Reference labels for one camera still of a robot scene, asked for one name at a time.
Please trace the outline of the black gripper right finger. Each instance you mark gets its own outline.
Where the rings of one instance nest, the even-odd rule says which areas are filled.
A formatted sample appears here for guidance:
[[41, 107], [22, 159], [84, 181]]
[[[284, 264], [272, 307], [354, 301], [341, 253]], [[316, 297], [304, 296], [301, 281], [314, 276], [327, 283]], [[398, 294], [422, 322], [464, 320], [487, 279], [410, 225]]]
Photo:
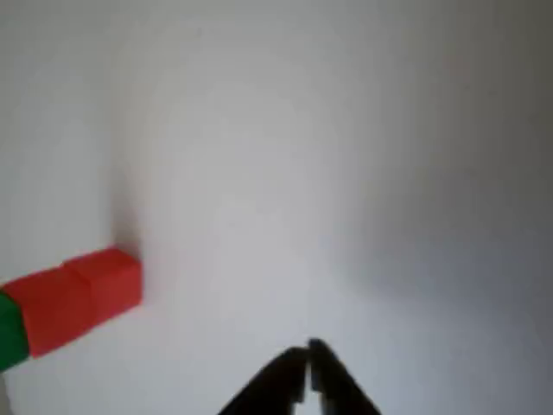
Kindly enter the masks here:
[[381, 414], [337, 354], [323, 340], [310, 339], [308, 353], [311, 387], [319, 394], [322, 414]]

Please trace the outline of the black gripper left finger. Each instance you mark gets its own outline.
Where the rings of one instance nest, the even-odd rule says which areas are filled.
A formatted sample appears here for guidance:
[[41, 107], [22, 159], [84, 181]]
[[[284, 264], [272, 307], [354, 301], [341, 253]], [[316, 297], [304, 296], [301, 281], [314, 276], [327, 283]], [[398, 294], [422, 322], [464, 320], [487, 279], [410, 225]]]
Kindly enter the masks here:
[[219, 415], [290, 415], [303, 402], [308, 350], [291, 347], [272, 359]]

